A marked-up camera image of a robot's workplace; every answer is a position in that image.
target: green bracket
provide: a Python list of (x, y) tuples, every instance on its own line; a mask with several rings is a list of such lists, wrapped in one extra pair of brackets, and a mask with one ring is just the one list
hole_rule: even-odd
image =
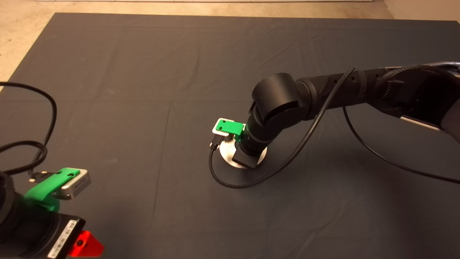
[(235, 135), (235, 140), (240, 141), (241, 133), (243, 132), (244, 124), (235, 121), (228, 121), (228, 120), (219, 120), (217, 123), (216, 130), (222, 131), (225, 133)]
[(59, 200), (54, 198), (51, 194), (79, 173), (80, 170), (78, 169), (64, 167), (59, 170), (59, 172), (31, 188), (24, 195), (24, 198), (39, 204), (48, 211), (58, 212)]

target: circular metal base plate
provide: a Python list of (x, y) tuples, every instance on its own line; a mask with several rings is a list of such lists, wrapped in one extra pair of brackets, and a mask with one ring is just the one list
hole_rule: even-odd
[[(231, 165), (233, 167), (236, 167), (236, 168), (246, 169), (246, 167), (244, 167), (244, 166), (242, 166), (242, 165), (240, 165), (237, 162), (234, 162), (232, 160), (233, 155), (236, 152), (235, 141), (236, 140), (234, 138), (231, 141), (222, 141), (220, 143), (220, 147), (219, 147), (220, 155), (222, 156), (222, 158), (229, 165)], [(267, 148), (265, 148), (262, 151), (262, 153), (260, 154), (260, 158), (259, 158), (259, 161), (257, 162), (257, 164), (260, 164), (260, 162), (262, 162), (262, 160), (264, 160), (266, 154), (267, 154)]]

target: cable connector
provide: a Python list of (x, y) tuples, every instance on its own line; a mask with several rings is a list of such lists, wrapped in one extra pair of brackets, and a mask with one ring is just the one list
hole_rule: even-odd
[(214, 135), (213, 141), (209, 144), (212, 150), (216, 150), (219, 148), (220, 143), (224, 140), (224, 136), (221, 135)]
[(53, 174), (55, 173), (47, 172), (47, 171), (35, 172), (30, 176), (29, 182), (41, 183), (42, 181), (48, 179)]

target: black cable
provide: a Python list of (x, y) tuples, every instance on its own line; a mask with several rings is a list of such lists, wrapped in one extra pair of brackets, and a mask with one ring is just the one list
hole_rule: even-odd
[(418, 174), (418, 175), (421, 175), (421, 176), (425, 176), (425, 177), (429, 177), (429, 178), (434, 178), (434, 179), (438, 179), (438, 180), (442, 180), (442, 181), (446, 181), (446, 182), (453, 182), (453, 183), (456, 183), (456, 184), (460, 184), (460, 180), (457, 180), (457, 179), (452, 179), (452, 178), (449, 178), (449, 177), (443, 177), (443, 176), (438, 176), (438, 175), (433, 175), (433, 174), (430, 174), (430, 173), (426, 173), (426, 172), (422, 172), (422, 171), (419, 171), (419, 170), (416, 170), (416, 169), (412, 169), (412, 168), (409, 168), (409, 167), (406, 167), (406, 166), (403, 166), (403, 165), (400, 165), (394, 161), (391, 161), (389, 160), (388, 158), (382, 156), (381, 154), (379, 154), (377, 151), (375, 151), (373, 148), (371, 148), (360, 136), (359, 134), (356, 132), (355, 128), (353, 127), (353, 125), (351, 124), (351, 121), (350, 121), (350, 118), (348, 117), (348, 113), (347, 113), (347, 110), (346, 110), (346, 107), (343, 107), (343, 111), (344, 111), (344, 115), (345, 115), (345, 120), (348, 124), (348, 127), (350, 127), (350, 130), (351, 132), (353, 133), (353, 135), (355, 135), (355, 137), (359, 140), (359, 142), (361, 142), (361, 144), (367, 148), (370, 152), (372, 152), (374, 155), (378, 156), (379, 158), (381, 158), (382, 160), (384, 160), (385, 162), (387, 163), (390, 163), (400, 169), (403, 169), (403, 170), (406, 170), (408, 172), (411, 172), (411, 173), (414, 173), (414, 174)]
[(43, 145), (40, 142), (32, 141), (32, 140), (17, 141), (17, 142), (13, 142), (13, 143), (10, 143), (10, 144), (3, 145), (3, 146), (0, 147), (0, 153), (2, 153), (3, 151), (8, 150), (10, 148), (18, 147), (18, 146), (36, 147), (39, 150), (39, 157), (37, 159), (34, 159), (31, 163), (29, 163), (27, 165), (23, 165), (23, 166), (20, 166), (20, 167), (16, 167), (16, 168), (13, 168), (13, 169), (3, 171), (7, 175), (15, 175), (15, 174), (22, 173), (22, 172), (25, 172), (25, 171), (28, 171), (28, 170), (33, 170), (35, 167), (37, 167), (38, 165), (43, 163), (43, 161), (45, 161), (46, 155), (48, 154), (48, 150), (46, 149), (45, 145)]
[(330, 92), (329, 96), (324, 101), (324, 104), (322, 105), (320, 111), (318, 112), (318, 114), (316, 115), (315, 119), (311, 123), (311, 126), (308, 129), (307, 133), (305, 134), (304, 138), (300, 141), (299, 145), (292, 152), (292, 154), (278, 167), (277, 170), (275, 170), (271, 174), (268, 174), (265, 177), (260, 178), (259, 180), (255, 181), (255, 182), (248, 183), (248, 184), (237, 185), (237, 184), (231, 184), (231, 183), (224, 182), (221, 179), (219, 179), (219, 177), (217, 177), (217, 175), (216, 175), (216, 173), (214, 172), (214, 169), (213, 169), (213, 154), (214, 154), (214, 151), (217, 149), (217, 145), (218, 145), (218, 144), (214, 143), (214, 145), (211, 144), (211, 152), (209, 153), (209, 170), (211, 171), (211, 175), (213, 176), (213, 178), (219, 184), (221, 184), (221, 185), (223, 185), (225, 187), (233, 188), (233, 189), (244, 189), (244, 188), (249, 188), (249, 187), (255, 186), (255, 185), (257, 185), (257, 184), (259, 184), (259, 183), (261, 183), (263, 181), (266, 181), (266, 180), (270, 179), (272, 176), (274, 176), (277, 173), (281, 172), (286, 166), (288, 166), (297, 157), (297, 155), (300, 153), (302, 148), (304, 148), (305, 144), (308, 142), (308, 140), (310, 139), (311, 135), (315, 131), (316, 127), (318, 126), (319, 122), (321, 121), (322, 116), (324, 115), (324, 113), (326, 112), (327, 108), (329, 107), (329, 104), (331, 103), (331, 101), (334, 98), (335, 94), (337, 93), (339, 88), (342, 86), (343, 82), (348, 78), (348, 76), (353, 71), (354, 71), (354, 68), (350, 69), (348, 72), (343, 74), (342, 77), (339, 79), (339, 81), (335, 84), (335, 86), (332, 89), (332, 91)]
[[(52, 116), (51, 116), (50, 126), (49, 126), (48, 131), (47, 131), (47, 133), (45, 135), (45, 139), (43, 140), (43, 144), (41, 144), (39, 142), (36, 142), (36, 141), (26, 141), (26, 142), (28, 142), (28, 144), (18, 144), (18, 143), (23, 143), (24, 142), (24, 141), (18, 141), (18, 142), (7, 144), (7, 145), (4, 145), (4, 146), (0, 147), (0, 150), (2, 148), (4, 148), (4, 147), (10, 146), (10, 145), (14, 145), (14, 147), (21, 146), (21, 145), (28, 145), (28, 146), (34, 146), (34, 147), (38, 148), (39, 151), (37, 152), (37, 154), (35, 154), (35, 157), (32, 160), (32, 163), (30, 163), (30, 164), (28, 164), (26, 166), (21, 166), (21, 167), (12, 169), (14, 171), (12, 171), (12, 173), (10, 173), (10, 175), (13, 175), (13, 174), (18, 174), (18, 173), (21, 173), (21, 172), (24, 172), (24, 171), (29, 171), (29, 174), (31, 175), (33, 173), (32, 170), (34, 169), (34, 167), (39, 165), (39, 164), (41, 164), (43, 162), (43, 160), (45, 159), (45, 157), (46, 157), (46, 147), (45, 146), (48, 144), (48, 142), (49, 142), (49, 140), (51, 138), (51, 135), (53, 133), (54, 126), (56, 125), (56, 118), (58, 116), (58, 112), (57, 112), (58, 107), (56, 105), (55, 100), (48, 93), (46, 93), (45, 91), (40, 90), (38, 88), (29, 86), (29, 85), (26, 85), (26, 84), (22, 84), (22, 83), (15, 83), (15, 82), (0, 82), (0, 86), (26, 89), (26, 90), (29, 90), (29, 91), (32, 91), (32, 92), (35, 92), (35, 93), (38, 93), (38, 94), (44, 96), (51, 103)], [(45, 148), (43, 149), (42, 147), (38, 147), (37, 143), (41, 144)], [(27, 167), (26, 170), (18, 171), (18, 169), (23, 169), (25, 167)]]

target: red tag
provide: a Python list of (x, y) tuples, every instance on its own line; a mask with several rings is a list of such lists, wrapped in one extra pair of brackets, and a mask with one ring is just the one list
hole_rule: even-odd
[(72, 257), (99, 257), (104, 247), (92, 236), (91, 232), (82, 230), (69, 252)]

